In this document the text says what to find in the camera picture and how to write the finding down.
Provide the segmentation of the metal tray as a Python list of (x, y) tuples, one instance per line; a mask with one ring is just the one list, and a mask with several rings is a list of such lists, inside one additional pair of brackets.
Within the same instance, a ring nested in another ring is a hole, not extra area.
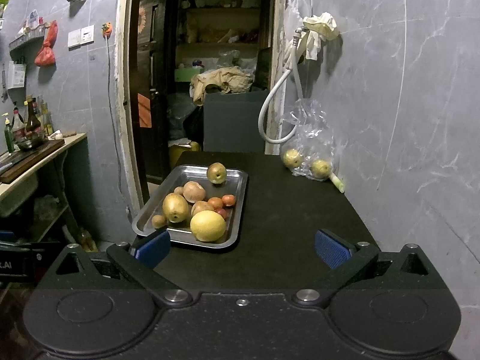
[(236, 203), (227, 209), (226, 232), (222, 238), (214, 242), (201, 242), (195, 239), (190, 229), (190, 219), (177, 224), (170, 224), (167, 229), (171, 242), (179, 245), (190, 245), (205, 250), (222, 250), (234, 245), (239, 238), (243, 203), (247, 190), (248, 174), (238, 169), (229, 169), (226, 172), (226, 181), (214, 185), (208, 180), (206, 166), (180, 165), (176, 166), (162, 184), (154, 191), (149, 200), (138, 212), (132, 223), (133, 231), (138, 236), (148, 236), (154, 232), (151, 218), (163, 213), (164, 198), (176, 187), (188, 181), (200, 183), (206, 190), (206, 197), (222, 197), (224, 194), (233, 194)]

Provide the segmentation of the large yellow lemon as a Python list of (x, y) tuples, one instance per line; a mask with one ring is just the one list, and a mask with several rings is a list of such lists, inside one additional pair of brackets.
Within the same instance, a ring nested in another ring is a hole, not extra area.
[(190, 221), (190, 230), (200, 242), (215, 242), (226, 231), (226, 222), (215, 211), (200, 211)]

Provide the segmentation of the brown striped fruit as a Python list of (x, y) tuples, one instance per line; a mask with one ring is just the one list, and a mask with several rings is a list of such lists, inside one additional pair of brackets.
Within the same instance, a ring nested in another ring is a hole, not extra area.
[(191, 207), (191, 217), (194, 217), (197, 213), (202, 211), (214, 211), (214, 210), (215, 208), (209, 202), (197, 201)]
[(206, 190), (196, 181), (188, 181), (183, 186), (183, 197), (188, 203), (194, 204), (203, 201), (206, 197)]

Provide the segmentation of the small red tomato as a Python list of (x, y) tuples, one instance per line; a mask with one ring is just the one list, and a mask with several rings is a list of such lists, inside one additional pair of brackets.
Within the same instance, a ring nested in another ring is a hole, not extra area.
[(216, 213), (218, 213), (224, 220), (228, 219), (228, 212), (224, 208), (216, 209)]

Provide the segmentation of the orange tangerine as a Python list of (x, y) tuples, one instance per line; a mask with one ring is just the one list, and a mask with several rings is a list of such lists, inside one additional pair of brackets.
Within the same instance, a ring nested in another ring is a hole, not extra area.
[(211, 197), (208, 199), (208, 204), (210, 204), (214, 210), (219, 210), (224, 207), (223, 200), (220, 197)]

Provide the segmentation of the small orange tomato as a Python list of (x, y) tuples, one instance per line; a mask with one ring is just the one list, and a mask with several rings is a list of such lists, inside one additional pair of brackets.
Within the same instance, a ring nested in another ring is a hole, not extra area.
[(236, 197), (233, 194), (224, 194), (221, 198), (224, 206), (230, 207), (236, 204)]

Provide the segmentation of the green leek stalk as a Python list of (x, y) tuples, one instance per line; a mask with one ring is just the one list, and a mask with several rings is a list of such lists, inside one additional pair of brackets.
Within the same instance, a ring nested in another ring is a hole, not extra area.
[(344, 194), (345, 193), (344, 183), (333, 172), (330, 173), (329, 178), (332, 181), (332, 183), (334, 184), (334, 186), (338, 189), (338, 191), (341, 194)]

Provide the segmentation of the right bagged pear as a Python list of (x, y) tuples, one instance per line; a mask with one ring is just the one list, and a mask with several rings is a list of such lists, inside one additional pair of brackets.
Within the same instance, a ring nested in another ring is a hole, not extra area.
[(310, 166), (312, 176), (318, 180), (325, 180), (330, 177), (332, 173), (332, 165), (329, 161), (323, 159), (316, 159)]

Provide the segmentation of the bagged pear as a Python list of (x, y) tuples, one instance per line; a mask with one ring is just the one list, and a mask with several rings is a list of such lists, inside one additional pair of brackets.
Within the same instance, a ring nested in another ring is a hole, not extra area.
[(318, 180), (325, 180), (330, 177), (332, 173), (332, 165), (329, 161), (323, 159), (316, 159), (310, 166), (312, 176)]
[(302, 164), (303, 156), (296, 149), (288, 149), (283, 153), (281, 159), (286, 167), (293, 169)]

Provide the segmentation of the clear plastic bag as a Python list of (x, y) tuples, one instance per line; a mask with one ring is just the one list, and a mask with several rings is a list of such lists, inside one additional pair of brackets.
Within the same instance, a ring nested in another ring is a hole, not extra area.
[(312, 180), (318, 180), (310, 172), (310, 166), (316, 159), (329, 161), (332, 165), (332, 172), (334, 172), (337, 155), (336, 142), (320, 102), (301, 98), (281, 117), (281, 120), (296, 127), (295, 134), (281, 145), (281, 156), (288, 149), (296, 149), (303, 156), (302, 164), (299, 167), (293, 169), (287, 167), (294, 176), (305, 176)]

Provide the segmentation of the left bagged pear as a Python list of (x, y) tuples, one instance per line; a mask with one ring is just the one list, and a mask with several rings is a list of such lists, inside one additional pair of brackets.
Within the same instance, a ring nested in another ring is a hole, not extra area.
[(303, 156), (296, 149), (288, 149), (283, 153), (281, 159), (286, 167), (293, 169), (302, 164)]

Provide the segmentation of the dark grey cabinet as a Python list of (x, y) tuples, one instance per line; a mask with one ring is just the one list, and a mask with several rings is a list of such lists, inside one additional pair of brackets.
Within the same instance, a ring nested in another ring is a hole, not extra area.
[(258, 117), (268, 92), (207, 94), (203, 104), (203, 150), (206, 152), (264, 153)]

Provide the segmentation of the dark glass bottle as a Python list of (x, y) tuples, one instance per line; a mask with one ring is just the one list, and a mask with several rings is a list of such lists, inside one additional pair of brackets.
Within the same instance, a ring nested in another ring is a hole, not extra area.
[(25, 124), (27, 136), (41, 136), (41, 122), (36, 116), (33, 108), (32, 96), (27, 96), (28, 118)]

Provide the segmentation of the beige cloth heap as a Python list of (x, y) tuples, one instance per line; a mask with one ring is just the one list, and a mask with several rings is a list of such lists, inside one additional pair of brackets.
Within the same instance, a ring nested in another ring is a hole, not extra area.
[(218, 89), (222, 94), (248, 92), (254, 82), (254, 75), (244, 72), (239, 67), (221, 67), (192, 77), (190, 96), (193, 103), (202, 106), (207, 91)]

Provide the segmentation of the red plastic bag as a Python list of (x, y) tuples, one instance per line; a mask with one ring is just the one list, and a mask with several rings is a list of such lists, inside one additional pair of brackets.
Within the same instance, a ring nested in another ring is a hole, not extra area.
[(53, 20), (49, 23), (47, 36), (45, 37), (41, 49), (35, 57), (34, 63), (38, 67), (48, 67), (55, 64), (55, 53), (53, 47), (58, 36), (58, 23)]

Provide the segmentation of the white rubber gloves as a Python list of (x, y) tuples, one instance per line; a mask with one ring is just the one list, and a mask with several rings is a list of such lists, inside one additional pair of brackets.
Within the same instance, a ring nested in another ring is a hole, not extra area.
[(329, 12), (301, 18), (298, 12), (287, 11), (284, 15), (284, 30), (289, 41), (284, 53), (285, 68), (292, 66), (292, 52), (295, 52), (296, 60), (301, 57), (317, 60), (322, 43), (333, 41), (339, 35), (335, 18)]

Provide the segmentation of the white wall switch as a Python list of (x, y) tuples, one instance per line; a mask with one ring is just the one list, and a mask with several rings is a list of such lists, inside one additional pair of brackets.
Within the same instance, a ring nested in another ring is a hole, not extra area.
[(95, 27), (93, 25), (71, 31), (67, 36), (67, 48), (74, 49), (95, 41)]

